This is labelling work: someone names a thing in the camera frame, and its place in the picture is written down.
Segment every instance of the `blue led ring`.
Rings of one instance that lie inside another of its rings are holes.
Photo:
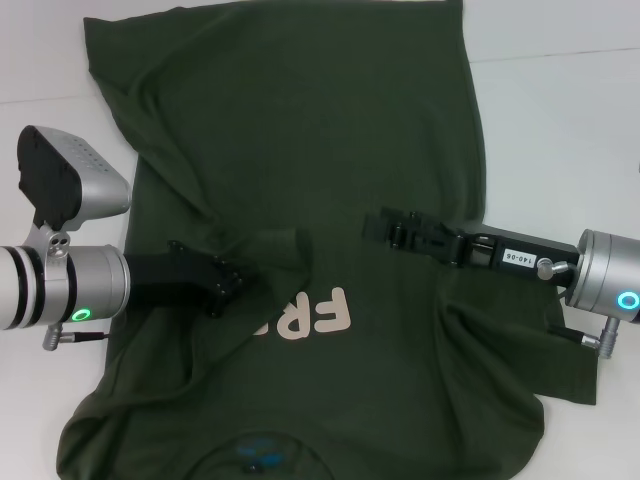
[[[628,298],[633,300],[632,304],[627,303]],[[618,305],[620,305],[620,308],[624,308],[625,310],[635,310],[640,307],[640,297],[634,292],[621,293],[618,297]]]

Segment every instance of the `white table surface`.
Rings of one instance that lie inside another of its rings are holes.
[[[33,209],[18,190],[27,124],[85,138],[127,179],[136,155],[87,73],[82,18],[120,19],[171,0],[0,0],[0,243],[21,244]],[[486,223],[576,243],[584,228],[640,238],[640,2],[469,0],[465,39],[487,151]],[[126,217],[76,244],[123,245]],[[597,334],[603,319],[567,311]],[[106,322],[85,324],[107,328]],[[40,348],[41,329],[0,332],[0,478],[49,480],[62,427],[98,383],[105,344]],[[518,480],[640,478],[640,328],[601,362],[598,405],[542,398],[547,432]]]

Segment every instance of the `label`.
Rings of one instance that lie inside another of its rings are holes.
[[[521,267],[535,268],[536,256],[530,253],[517,252],[516,250],[509,250],[505,248],[502,261],[507,263],[513,263],[514,265],[520,265]]]

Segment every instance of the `white background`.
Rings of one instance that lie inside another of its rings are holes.
[[[82,18],[121,19],[171,0],[0,0],[0,244],[26,238],[16,141],[27,124],[86,139],[132,180],[135,153],[87,73]],[[487,151],[486,223],[577,243],[585,228],[640,239],[640,2],[469,0],[465,38]],[[91,222],[76,244],[123,245],[126,218]],[[602,319],[567,311],[597,334]],[[98,322],[85,328],[106,328]],[[0,478],[49,480],[58,437],[100,379],[105,345],[40,348],[0,333]],[[519,480],[640,478],[640,327],[601,362],[598,405],[543,398],[547,433]]]

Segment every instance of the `wrinkled fabric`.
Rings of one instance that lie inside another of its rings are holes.
[[[460,1],[241,2],[85,31],[140,153],[127,251],[178,240],[260,281],[221,319],[116,319],[61,478],[507,479],[544,432],[534,393],[595,402],[594,352],[546,333],[554,288],[361,238],[383,206],[482,219]]]

